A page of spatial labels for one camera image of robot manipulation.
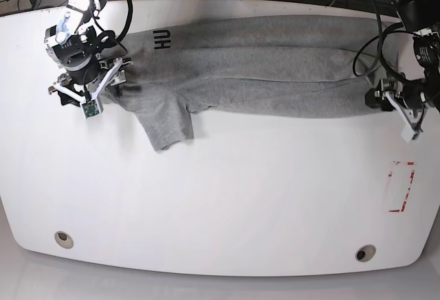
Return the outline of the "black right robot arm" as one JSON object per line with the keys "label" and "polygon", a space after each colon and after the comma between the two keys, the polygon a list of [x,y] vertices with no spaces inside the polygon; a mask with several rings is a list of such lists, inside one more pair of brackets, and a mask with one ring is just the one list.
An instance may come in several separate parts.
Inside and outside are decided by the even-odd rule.
{"label": "black right robot arm", "polygon": [[98,24],[107,0],[67,0],[62,17],[45,33],[48,56],[64,70],[48,92],[58,94],[61,105],[81,108],[86,118],[102,113],[100,95],[107,86],[118,86],[126,80],[123,67],[131,59],[101,56],[104,50],[114,47],[127,51],[122,40],[133,18],[133,1],[126,2],[128,13],[120,34]]}

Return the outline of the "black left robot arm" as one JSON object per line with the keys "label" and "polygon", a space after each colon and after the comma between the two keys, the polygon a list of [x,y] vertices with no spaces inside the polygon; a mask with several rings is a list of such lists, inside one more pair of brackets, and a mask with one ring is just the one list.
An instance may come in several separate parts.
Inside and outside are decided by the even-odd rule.
{"label": "black left robot arm", "polygon": [[373,109],[397,111],[404,122],[401,136],[416,140],[430,108],[439,109],[439,0],[390,0],[399,23],[390,25],[378,36],[379,45],[392,34],[410,34],[416,61],[423,68],[423,78],[408,80],[393,68],[378,47],[379,61],[386,78],[365,95]]}

